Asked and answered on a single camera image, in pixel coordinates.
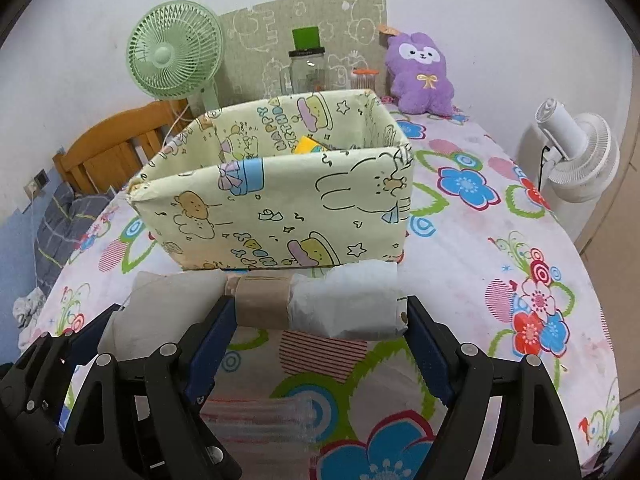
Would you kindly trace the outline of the green desk fan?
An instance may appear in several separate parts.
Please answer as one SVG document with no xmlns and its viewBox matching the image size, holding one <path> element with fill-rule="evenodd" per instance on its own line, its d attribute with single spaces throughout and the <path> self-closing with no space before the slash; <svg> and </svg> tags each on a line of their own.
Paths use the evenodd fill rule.
<svg viewBox="0 0 640 480">
<path fill-rule="evenodd" d="M 191 0 L 154 6 L 134 26 L 126 64 L 138 87 L 159 100 L 186 99 L 198 116 L 220 107 L 215 82 L 224 60 L 218 16 Z"/>
</svg>

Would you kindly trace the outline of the white crumpled cloth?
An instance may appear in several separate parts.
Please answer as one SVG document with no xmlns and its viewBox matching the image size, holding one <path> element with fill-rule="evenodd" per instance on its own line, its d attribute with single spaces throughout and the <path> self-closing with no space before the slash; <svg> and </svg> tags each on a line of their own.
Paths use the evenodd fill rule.
<svg viewBox="0 0 640 480">
<path fill-rule="evenodd" d="M 17 347 L 21 352 L 24 352 L 32 342 L 45 302 L 46 295 L 39 287 L 34 288 L 26 297 L 18 297 L 14 301 L 12 313 L 18 329 Z"/>
</svg>

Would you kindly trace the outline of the purple plush bunny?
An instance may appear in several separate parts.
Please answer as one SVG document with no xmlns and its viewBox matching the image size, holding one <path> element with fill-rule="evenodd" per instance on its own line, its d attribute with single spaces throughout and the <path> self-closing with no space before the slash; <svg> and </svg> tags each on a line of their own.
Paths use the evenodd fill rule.
<svg viewBox="0 0 640 480">
<path fill-rule="evenodd" d="M 401 113 L 454 114 L 454 86 L 447 75 L 446 56 L 424 32 L 401 32 L 387 39 L 385 66 L 392 83 L 390 94 Z"/>
</svg>

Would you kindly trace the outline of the glass mason jar mug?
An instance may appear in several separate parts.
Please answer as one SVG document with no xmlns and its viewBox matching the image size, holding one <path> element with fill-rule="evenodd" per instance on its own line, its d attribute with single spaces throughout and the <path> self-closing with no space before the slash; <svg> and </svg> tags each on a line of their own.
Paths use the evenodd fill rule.
<svg viewBox="0 0 640 480">
<path fill-rule="evenodd" d="M 290 64 L 280 70 L 280 89 L 284 96 L 318 92 L 326 88 L 326 49 L 315 47 L 288 52 Z"/>
</svg>

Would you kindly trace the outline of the yellow cartoon tissue pack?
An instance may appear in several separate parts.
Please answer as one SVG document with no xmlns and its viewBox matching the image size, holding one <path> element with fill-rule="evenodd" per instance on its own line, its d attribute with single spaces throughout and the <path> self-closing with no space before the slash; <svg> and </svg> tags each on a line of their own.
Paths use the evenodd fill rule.
<svg viewBox="0 0 640 480">
<path fill-rule="evenodd" d="M 301 136 L 293 150 L 293 154 L 311 154 L 329 151 L 326 145 L 314 140 L 310 136 Z"/>
</svg>

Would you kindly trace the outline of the wooden chair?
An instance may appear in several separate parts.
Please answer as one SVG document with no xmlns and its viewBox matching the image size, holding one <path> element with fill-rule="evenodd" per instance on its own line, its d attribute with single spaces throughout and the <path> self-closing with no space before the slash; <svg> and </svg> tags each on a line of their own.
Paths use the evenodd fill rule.
<svg viewBox="0 0 640 480">
<path fill-rule="evenodd" d="M 119 190 L 160 150 L 162 135 L 191 118 L 186 100 L 154 101 L 124 110 L 89 128 L 70 148 L 55 154 L 55 169 L 82 194 Z"/>
</svg>

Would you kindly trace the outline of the toothpick jar orange lid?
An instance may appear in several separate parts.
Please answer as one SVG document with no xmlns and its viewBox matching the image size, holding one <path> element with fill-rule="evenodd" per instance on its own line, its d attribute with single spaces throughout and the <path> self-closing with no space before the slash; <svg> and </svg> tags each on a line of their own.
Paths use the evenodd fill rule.
<svg viewBox="0 0 640 480">
<path fill-rule="evenodd" d="M 379 73 L 372 68 L 353 68 L 349 75 L 350 88 L 374 91 Z"/>
</svg>

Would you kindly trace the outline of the white standing fan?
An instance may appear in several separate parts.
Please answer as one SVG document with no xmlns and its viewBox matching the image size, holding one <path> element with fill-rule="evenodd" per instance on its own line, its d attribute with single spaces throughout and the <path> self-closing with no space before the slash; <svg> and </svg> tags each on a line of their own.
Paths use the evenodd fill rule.
<svg viewBox="0 0 640 480">
<path fill-rule="evenodd" d="M 561 226 L 578 240 L 620 166 L 620 147 L 606 120 L 596 113 L 570 114 L 546 99 L 534 114 L 516 152 Z"/>
</svg>

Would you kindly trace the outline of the green cartoon cardboard panel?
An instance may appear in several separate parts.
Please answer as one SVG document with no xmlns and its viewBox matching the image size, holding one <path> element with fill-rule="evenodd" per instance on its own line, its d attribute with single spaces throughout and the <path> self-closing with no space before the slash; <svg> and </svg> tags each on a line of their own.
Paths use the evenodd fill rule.
<svg viewBox="0 0 640 480">
<path fill-rule="evenodd" d="M 385 84 L 385 47 L 378 25 L 387 22 L 386 0 L 273 0 L 221 15 L 224 62 L 216 73 L 222 106 L 280 93 L 280 73 L 290 64 L 292 31 L 316 26 L 326 49 L 326 88 L 347 89 L 355 68 L 378 70 Z"/>
</svg>

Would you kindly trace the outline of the cartoon print fabric storage box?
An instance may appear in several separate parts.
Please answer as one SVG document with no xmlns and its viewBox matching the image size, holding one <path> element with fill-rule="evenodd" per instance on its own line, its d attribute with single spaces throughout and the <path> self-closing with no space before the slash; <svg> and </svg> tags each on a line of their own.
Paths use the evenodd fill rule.
<svg viewBox="0 0 640 480">
<path fill-rule="evenodd" d="M 301 136 L 329 151 L 293 154 Z M 370 90 L 210 110 L 131 179 L 129 205 L 186 270 L 397 261 L 411 145 Z"/>
</svg>

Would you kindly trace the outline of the green plastic cup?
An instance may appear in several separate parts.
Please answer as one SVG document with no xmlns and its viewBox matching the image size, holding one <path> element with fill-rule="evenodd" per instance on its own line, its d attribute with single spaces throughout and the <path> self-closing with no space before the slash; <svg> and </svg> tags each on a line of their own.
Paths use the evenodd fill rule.
<svg viewBox="0 0 640 480">
<path fill-rule="evenodd" d="M 295 50 L 311 50 L 321 47 L 317 26 L 301 27 L 292 30 Z"/>
</svg>

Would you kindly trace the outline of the grey plaid pillow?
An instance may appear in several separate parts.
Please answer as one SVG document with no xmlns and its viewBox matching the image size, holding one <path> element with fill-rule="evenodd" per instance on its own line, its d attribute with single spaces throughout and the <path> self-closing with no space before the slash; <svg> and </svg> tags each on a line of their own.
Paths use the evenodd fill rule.
<svg viewBox="0 0 640 480">
<path fill-rule="evenodd" d="M 68 259 L 114 197 L 113 192 L 82 195 L 67 182 L 56 188 L 34 243 L 36 285 L 44 296 L 49 296 Z"/>
</svg>

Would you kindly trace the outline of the wall power socket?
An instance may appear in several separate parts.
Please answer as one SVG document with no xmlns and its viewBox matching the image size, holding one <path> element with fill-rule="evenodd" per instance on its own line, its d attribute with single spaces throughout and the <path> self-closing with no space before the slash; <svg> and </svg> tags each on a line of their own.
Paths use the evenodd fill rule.
<svg viewBox="0 0 640 480">
<path fill-rule="evenodd" d="M 38 174 L 24 186 L 25 194 L 30 200 L 33 200 L 43 191 L 49 181 L 50 179 L 47 173 L 41 169 Z"/>
</svg>

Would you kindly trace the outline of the white roll with brown band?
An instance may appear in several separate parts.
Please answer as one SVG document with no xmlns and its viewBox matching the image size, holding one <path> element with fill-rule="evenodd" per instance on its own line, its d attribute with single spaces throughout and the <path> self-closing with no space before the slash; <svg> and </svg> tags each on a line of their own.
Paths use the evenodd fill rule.
<svg viewBox="0 0 640 480">
<path fill-rule="evenodd" d="M 408 327 L 408 298 L 391 262 L 334 266 L 320 278 L 293 271 L 142 272 L 108 319 L 98 350 L 119 360 L 146 358 L 178 342 L 223 296 L 234 300 L 241 327 L 366 341 L 396 339 Z"/>
</svg>

